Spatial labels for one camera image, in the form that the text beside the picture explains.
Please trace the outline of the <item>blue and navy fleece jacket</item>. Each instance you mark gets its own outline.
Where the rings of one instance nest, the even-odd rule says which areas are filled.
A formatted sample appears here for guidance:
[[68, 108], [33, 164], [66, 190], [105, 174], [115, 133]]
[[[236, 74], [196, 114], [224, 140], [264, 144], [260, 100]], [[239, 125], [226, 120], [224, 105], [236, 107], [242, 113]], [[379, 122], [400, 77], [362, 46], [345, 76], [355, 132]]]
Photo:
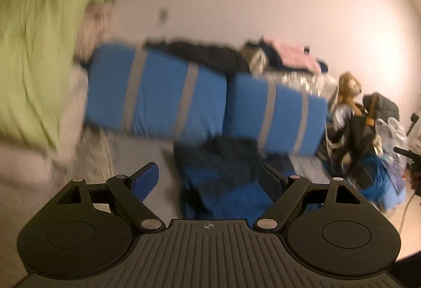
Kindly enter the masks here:
[[186, 220], [245, 220], [249, 226], [282, 194], [295, 173], [288, 155], [265, 154], [248, 138], [216, 136], [173, 155]]

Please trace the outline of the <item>grey quilted bed cover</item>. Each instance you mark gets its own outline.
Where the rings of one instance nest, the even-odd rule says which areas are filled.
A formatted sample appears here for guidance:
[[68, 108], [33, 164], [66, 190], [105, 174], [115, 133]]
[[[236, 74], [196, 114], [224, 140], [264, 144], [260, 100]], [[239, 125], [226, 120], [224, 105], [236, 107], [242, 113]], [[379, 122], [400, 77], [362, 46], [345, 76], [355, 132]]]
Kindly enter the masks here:
[[[118, 174], [132, 174], [149, 162], [159, 168], [158, 184], [144, 203], [165, 224], [184, 219], [180, 207], [181, 178], [173, 155], [173, 144], [166, 140], [144, 140], [124, 135], [115, 138], [113, 157]], [[294, 175], [301, 175], [313, 183], [328, 183], [329, 178], [316, 157], [288, 155]]]

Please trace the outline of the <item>right blue striped cushion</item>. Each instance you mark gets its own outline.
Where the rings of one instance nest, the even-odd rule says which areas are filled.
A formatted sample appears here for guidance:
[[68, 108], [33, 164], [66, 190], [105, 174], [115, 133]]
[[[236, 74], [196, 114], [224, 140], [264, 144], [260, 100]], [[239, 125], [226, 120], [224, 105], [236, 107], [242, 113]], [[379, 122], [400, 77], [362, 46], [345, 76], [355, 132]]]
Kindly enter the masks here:
[[325, 130], [328, 102], [248, 74], [231, 77], [223, 134], [251, 138], [267, 153], [315, 155]]

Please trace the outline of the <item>blue striped cushion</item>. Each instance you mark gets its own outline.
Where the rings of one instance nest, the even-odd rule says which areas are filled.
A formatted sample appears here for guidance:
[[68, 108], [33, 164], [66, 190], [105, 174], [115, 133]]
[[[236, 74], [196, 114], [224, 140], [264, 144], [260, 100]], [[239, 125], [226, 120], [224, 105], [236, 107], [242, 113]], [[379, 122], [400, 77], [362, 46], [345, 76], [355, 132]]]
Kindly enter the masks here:
[[208, 67], [105, 44], [88, 69], [86, 121], [145, 138], [201, 143], [222, 133], [226, 91], [226, 77]]
[[328, 102], [248, 74], [231, 77], [223, 134], [251, 138], [267, 153], [315, 155], [325, 130]]

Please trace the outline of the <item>brown teddy bear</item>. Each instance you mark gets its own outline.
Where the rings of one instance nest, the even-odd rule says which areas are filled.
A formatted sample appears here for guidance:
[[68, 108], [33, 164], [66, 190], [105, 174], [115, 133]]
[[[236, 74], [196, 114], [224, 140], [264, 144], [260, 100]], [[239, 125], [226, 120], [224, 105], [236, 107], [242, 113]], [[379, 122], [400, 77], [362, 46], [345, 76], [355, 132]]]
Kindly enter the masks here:
[[361, 116], [362, 111], [355, 102], [355, 97], [362, 92], [358, 79], [351, 72], [344, 72], [340, 75], [338, 83], [338, 104], [347, 104], [353, 109], [356, 116]]

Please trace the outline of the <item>left blue striped cushion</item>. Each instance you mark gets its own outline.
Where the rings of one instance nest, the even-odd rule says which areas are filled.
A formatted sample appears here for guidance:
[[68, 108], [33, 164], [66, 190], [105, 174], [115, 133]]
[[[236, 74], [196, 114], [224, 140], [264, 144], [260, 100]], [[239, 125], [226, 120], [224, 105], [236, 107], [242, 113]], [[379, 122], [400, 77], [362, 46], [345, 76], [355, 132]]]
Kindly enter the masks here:
[[226, 91], [226, 77], [208, 67], [105, 44], [88, 69], [86, 121], [145, 138], [201, 143], [222, 133]]

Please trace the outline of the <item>clear plastic wrapped bundle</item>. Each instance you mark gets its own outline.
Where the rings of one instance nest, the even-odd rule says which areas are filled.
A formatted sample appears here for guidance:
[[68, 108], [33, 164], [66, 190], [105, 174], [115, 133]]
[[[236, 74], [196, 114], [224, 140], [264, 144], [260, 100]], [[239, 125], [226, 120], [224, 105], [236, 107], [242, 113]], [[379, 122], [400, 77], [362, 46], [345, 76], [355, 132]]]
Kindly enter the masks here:
[[244, 46], [240, 54], [246, 59], [251, 74], [259, 79], [276, 82], [297, 91], [325, 98], [336, 102], [338, 82], [330, 74], [312, 74], [305, 72], [277, 71], [270, 67], [269, 59], [258, 47]]

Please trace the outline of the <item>pink garment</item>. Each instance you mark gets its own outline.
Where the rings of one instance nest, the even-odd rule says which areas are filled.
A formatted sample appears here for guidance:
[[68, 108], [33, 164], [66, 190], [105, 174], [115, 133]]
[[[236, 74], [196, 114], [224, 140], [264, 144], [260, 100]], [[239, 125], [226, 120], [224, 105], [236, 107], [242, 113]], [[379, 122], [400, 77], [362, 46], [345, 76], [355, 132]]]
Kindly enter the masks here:
[[269, 39], [267, 43], [277, 51], [284, 66], [292, 69], [305, 69], [312, 73], [322, 73], [316, 58], [305, 54], [304, 50], [287, 45], [277, 39]]

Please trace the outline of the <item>black garment behind cushions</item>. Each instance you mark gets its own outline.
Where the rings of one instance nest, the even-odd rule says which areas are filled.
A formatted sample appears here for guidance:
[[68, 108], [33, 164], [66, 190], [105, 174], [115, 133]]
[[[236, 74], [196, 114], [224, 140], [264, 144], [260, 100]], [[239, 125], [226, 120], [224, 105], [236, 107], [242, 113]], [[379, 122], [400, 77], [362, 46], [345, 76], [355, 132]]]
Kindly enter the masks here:
[[195, 62], [225, 75], [250, 72], [248, 61], [239, 52], [226, 46], [195, 44], [180, 40], [146, 41], [143, 47], [173, 55], [187, 62]]

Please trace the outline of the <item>green cloth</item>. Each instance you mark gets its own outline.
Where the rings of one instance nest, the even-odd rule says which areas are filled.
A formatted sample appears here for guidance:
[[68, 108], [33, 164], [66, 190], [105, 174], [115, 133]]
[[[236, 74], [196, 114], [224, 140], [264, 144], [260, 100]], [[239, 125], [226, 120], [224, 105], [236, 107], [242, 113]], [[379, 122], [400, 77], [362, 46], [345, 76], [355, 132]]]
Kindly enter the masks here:
[[58, 147], [78, 29], [106, 1], [1, 0], [1, 137]]

